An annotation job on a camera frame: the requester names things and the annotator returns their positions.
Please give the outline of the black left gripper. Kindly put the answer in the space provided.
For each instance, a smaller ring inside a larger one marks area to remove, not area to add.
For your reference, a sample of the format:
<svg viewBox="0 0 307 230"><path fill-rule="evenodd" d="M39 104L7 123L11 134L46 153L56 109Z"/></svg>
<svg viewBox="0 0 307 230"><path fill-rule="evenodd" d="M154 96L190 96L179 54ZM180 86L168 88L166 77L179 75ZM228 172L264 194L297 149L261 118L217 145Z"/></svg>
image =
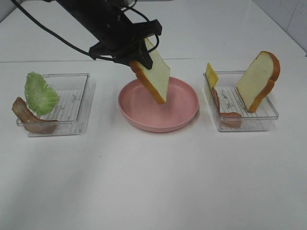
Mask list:
<svg viewBox="0 0 307 230"><path fill-rule="evenodd" d="M151 69L153 61L149 53L155 50L156 46L148 48L145 38L159 36L161 33L162 26L158 20L132 23L126 16L119 15L118 18L101 23L92 31L98 43L90 47L89 54L94 59L111 56L113 62L123 65L136 60Z"/></svg>

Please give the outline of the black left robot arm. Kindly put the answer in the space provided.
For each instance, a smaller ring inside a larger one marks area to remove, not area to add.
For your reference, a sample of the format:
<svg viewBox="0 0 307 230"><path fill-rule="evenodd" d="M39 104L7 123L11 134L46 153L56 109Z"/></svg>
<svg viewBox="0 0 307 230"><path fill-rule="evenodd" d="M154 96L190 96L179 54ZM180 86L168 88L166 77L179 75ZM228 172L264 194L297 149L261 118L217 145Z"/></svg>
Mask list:
<svg viewBox="0 0 307 230"><path fill-rule="evenodd" d="M158 20L133 23L122 6L110 0L60 0L58 3L98 40L89 49L91 58L111 56L113 62L123 65L136 60L147 69L152 68L149 54L155 48L148 48L145 39L161 35Z"/></svg>

